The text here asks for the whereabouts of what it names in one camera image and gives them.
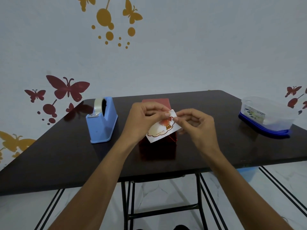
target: blue tape dispenser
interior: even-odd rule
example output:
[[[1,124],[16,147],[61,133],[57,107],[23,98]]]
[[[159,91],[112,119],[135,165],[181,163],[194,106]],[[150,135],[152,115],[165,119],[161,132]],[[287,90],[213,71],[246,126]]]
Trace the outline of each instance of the blue tape dispenser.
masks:
[[[86,116],[91,143],[107,142],[111,139],[118,115],[112,97],[97,98],[94,111]]]

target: plastic container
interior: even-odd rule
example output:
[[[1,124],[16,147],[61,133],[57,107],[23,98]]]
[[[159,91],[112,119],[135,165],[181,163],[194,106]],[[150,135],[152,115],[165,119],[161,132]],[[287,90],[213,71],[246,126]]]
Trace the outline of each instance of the plastic container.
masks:
[[[263,97],[242,99],[241,113],[271,131],[290,129],[298,110]]]

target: table leg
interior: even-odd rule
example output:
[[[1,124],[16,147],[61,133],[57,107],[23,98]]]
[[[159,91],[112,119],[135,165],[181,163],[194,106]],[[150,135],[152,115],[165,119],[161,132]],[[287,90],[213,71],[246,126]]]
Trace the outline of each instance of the table leg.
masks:
[[[131,214],[134,213],[134,193],[135,193],[135,182],[132,182]],[[133,219],[130,220],[129,230],[133,230]]]
[[[199,212],[201,214],[201,221],[203,223],[204,230],[208,230],[206,219],[205,219],[205,214],[203,210],[203,205],[201,201],[201,180],[200,180],[200,175],[196,175],[196,185],[197,185],[197,201],[198,201],[198,206],[199,206]]]
[[[126,199],[126,186],[125,182],[122,184],[122,208],[124,212],[124,230],[128,230],[128,209],[127,209],[127,199]]]

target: table top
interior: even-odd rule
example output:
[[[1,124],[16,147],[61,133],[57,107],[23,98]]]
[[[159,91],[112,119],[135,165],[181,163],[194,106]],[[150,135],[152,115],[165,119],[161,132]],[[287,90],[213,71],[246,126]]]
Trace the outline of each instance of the table top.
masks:
[[[115,97],[118,120],[109,142],[91,144],[85,116],[94,99],[81,102],[0,172],[0,195],[82,186],[119,138],[131,105],[169,98],[175,111],[195,108],[214,117],[221,151],[236,168],[307,160],[307,131],[292,125],[289,139],[260,135],[238,118],[241,100],[220,90]],[[173,152],[157,158],[137,145],[125,161],[119,182],[175,177],[210,171],[189,135],[178,135]]]

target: gift tag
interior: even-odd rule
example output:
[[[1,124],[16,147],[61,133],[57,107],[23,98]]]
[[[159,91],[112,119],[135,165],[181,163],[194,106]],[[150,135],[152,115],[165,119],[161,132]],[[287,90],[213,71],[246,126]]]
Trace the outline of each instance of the gift tag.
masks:
[[[174,110],[169,111],[171,116],[167,119],[161,120],[160,122],[155,123],[146,134],[149,142],[155,142],[159,139],[162,139],[169,134],[179,130],[181,127],[175,123],[174,117],[177,117]]]

